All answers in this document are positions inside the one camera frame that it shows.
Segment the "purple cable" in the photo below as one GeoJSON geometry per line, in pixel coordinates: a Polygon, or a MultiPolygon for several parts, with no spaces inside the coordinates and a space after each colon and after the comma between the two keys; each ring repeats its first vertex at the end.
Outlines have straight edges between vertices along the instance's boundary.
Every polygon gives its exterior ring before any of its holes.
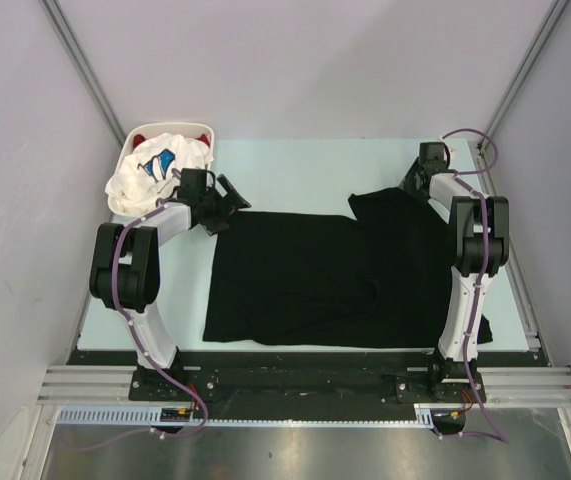
{"type": "Polygon", "coordinates": [[[483,412],[483,416],[485,420],[492,427],[495,434],[487,433],[487,432],[461,432],[458,434],[452,435],[443,435],[441,434],[436,427],[434,427],[434,433],[439,436],[439,438],[461,438],[461,437],[486,437],[486,438],[493,438],[495,440],[500,440],[504,443],[509,443],[507,440],[507,436],[503,433],[500,427],[494,422],[494,419],[491,417],[489,412],[487,411],[487,407],[483,403],[478,390],[476,390],[476,383],[474,382],[474,376],[472,375],[472,371],[469,367],[469,357],[467,355],[467,347],[469,346],[469,339],[472,336],[472,331],[474,329],[474,319],[476,318],[476,312],[478,311],[478,304],[480,302],[480,287],[481,282],[483,280],[483,275],[487,273],[487,266],[489,265],[489,221],[488,221],[488,214],[487,214],[487,202],[485,201],[485,197],[481,192],[478,192],[473,187],[468,185],[462,179],[458,178],[457,176],[454,177],[454,181],[465,188],[468,192],[472,195],[478,197],[481,202],[481,221],[483,224],[483,263],[481,264],[481,270],[478,273],[478,277],[476,277],[476,285],[474,288],[474,297],[472,299],[472,311],[470,314],[469,322],[467,324],[467,330],[465,332],[465,339],[463,340],[463,362],[465,364],[465,373],[467,373],[467,379],[469,381],[469,386],[472,390],[472,394],[476,399],[476,403],[483,412]]]}
{"type": "Polygon", "coordinates": [[[452,130],[449,133],[446,133],[445,135],[443,135],[442,138],[444,140],[446,138],[451,137],[452,135],[456,135],[457,133],[462,133],[462,132],[475,133],[476,135],[480,135],[485,140],[487,140],[487,142],[492,146],[492,149],[494,150],[494,158],[489,164],[487,164],[485,168],[481,168],[480,170],[469,170],[467,172],[458,172],[458,175],[473,175],[475,173],[478,174],[478,173],[489,172],[492,168],[494,168],[496,162],[498,161],[498,148],[496,147],[494,140],[492,140],[492,138],[486,133],[483,133],[480,130],[476,130],[475,128],[458,128],[456,130],[452,130]]]}
{"type": "MultiPolygon", "coordinates": [[[[158,215],[159,213],[164,211],[166,206],[165,206],[164,202],[161,202],[161,203],[162,204],[159,208],[151,211],[147,215],[144,215],[140,218],[137,218],[136,220],[134,220],[133,222],[131,222],[125,226],[125,228],[123,229],[121,234],[118,236],[118,241],[116,242],[116,249],[114,250],[114,260],[112,262],[112,299],[114,301],[114,307],[116,308],[116,310],[121,315],[123,315],[123,317],[125,317],[125,320],[127,321],[127,328],[129,329],[130,333],[132,334],[132,338],[134,339],[134,343],[136,344],[136,348],[143,354],[145,354],[145,352],[146,352],[145,347],[143,346],[143,342],[141,341],[140,337],[136,333],[134,326],[129,324],[129,322],[132,321],[132,317],[129,313],[127,313],[127,311],[125,311],[125,309],[121,305],[121,302],[118,298],[118,265],[119,265],[118,261],[121,257],[121,252],[123,250],[123,244],[125,243],[125,238],[127,237],[127,234],[129,233],[129,231],[132,228],[143,223],[145,220],[152,218],[152,217],[155,217],[156,215],[158,215]]],[[[160,431],[161,439],[163,439],[165,437],[186,438],[186,437],[191,437],[192,435],[195,435],[198,432],[200,432],[203,428],[205,428],[205,425],[207,424],[207,421],[209,420],[209,411],[207,410],[207,405],[205,405],[205,402],[203,401],[203,399],[196,392],[193,392],[192,390],[187,388],[185,385],[183,385],[182,383],[180,383],[179,381],[175,380],[174,378],[170,377],[167,373],[165,373],[163,371],[163,368],[158,363],[156,363],[156,361],[153,358],[151,358],[148,355],[145,355],[145,358],[149,362],[149,364],[152,367],[154,367],[154,369],[158,372],[158,374],[161,377],[163,377],[165,380],[167,380],[172,385],[181,389],[183,392],[190,395],[194,400],[196,400],[196,402],[201,406],[201,408],[203,410],[203,420],[201,421],[201,423],[198,426],[196,426],[195,429],[190,430],[188,432],[184,432],[184,433],[183,432],[167,433],[167,432],[160,431]]],[[[139,434],[139,433],[143,433],[143,432],[155,433],[155,432],[159,432],[159,430],[156,430],[154,427],[137,428],[135,430],[130,430],[128,432],[121,433],[120,435],[117,435],[116,437],[111,438],[109,440],[106,440],[104,442],[97,443],[95,445],[90,445],[87,447],[74,447],[71,445],[67,445],[67,444],[66,445],[76,452],[90,452],[92,450],[97,450],[99,448],[103,448],[103,447],[106,447],[108,445],[111,445],[111,444],[118,442],[119,440],[121,440],[125,437],[129,437],[130,435],[135,435],[135,434],[139,434]]]]}

